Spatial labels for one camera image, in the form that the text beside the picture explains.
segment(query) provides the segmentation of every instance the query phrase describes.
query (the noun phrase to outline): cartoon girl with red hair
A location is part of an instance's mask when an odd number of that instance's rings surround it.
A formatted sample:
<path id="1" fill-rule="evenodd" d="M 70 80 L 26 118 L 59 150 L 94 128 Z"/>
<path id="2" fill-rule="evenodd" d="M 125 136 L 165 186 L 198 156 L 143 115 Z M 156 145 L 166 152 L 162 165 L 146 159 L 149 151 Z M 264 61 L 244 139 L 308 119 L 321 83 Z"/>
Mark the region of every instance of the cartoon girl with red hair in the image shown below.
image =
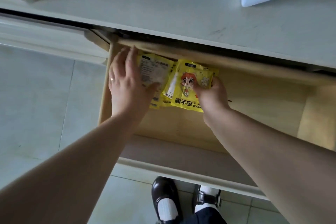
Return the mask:
<path id="1" fill-rule="evenodd" d="M 193 87 L 194 83 L 197 83 L 196 73 L 184 72 L 181 76 L 181 85 L 183 86 L 183 95 L 189 96 L 189 88 Z"/>

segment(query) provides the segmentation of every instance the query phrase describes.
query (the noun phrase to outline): dark blue pants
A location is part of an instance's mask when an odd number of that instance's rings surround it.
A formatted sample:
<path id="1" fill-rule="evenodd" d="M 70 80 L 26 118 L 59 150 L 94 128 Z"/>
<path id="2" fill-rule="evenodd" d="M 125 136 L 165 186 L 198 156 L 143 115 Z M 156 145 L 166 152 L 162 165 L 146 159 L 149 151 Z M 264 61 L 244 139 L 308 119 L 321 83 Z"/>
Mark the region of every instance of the dark blue pants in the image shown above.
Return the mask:
<path id="1" fill-rule="evenodd" d="M 212 207 L 204 208 L 189 216 L 180 224 L 227 224 L 221 214 Z"/>

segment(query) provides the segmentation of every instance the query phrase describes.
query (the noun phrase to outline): person's right arm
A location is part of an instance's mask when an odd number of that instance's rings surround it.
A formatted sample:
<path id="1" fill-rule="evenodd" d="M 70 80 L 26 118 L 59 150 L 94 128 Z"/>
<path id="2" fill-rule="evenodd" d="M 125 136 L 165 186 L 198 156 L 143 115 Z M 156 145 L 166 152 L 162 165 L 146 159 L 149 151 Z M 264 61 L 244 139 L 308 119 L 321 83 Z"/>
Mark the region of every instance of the person's right arm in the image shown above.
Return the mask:
<path id="1" fill-rule="evenodd" d="M 214 78 L 194 87 L 204 121 L 291 224 L 336 223 L 336 153 L 232 110 Z"/>

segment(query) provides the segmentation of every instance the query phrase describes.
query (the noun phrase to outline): sock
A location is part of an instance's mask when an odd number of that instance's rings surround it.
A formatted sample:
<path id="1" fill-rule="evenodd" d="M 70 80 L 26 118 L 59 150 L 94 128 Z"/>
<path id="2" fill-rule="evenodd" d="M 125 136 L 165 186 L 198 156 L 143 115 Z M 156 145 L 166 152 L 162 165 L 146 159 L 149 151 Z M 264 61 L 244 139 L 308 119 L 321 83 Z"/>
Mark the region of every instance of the sock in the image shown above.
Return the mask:
<path id="1" fill-rule="evenodd" d="M 157 211 L 163 221 L 174 220 L 178 216 L 176 205 L 170 198 L 164 198 L 157 204 Z"/>
<path id="2" fill-rule="evenodd" d="M 207 195 L 211 195 L 211 196 L 216 196 L 218 193 L 219 193 L 219 189 L 214 189 L 214 188 L 211 188 L 211 187 L 208 187 L 208 186 L 201 186 L 200 188 L 200 191 L 204 192 L 204 194 L 207 194 Z M 196 205 L 195 206 L 195 213 L 206 208 L 206 207 L 212 207 L 214 209 L 217 209 L 216 205 L 212 205 L 212 204 L 203 204 L 203 205 Z"/>

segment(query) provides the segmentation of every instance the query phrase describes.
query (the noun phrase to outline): foot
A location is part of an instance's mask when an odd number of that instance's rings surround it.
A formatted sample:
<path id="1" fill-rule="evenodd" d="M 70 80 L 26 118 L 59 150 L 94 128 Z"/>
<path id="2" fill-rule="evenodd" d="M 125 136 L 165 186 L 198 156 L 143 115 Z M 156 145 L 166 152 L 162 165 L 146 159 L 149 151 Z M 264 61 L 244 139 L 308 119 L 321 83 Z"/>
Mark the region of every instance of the foot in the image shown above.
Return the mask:
<path id="1" fill-rule="evenodd" d="M 179 194 L 172 179 L 157 177 L 152 185 L 157 224 L 175 224 L 183 220 Z"/>
<path id="2" fill-rule="evenodd" d="M 206 207 L 212 207 L 218 210 L 221 206 L 221 191 L 208 186 L 195 185 L 194 195 L 192 197 L 192 212 L 196 213 Z"/>

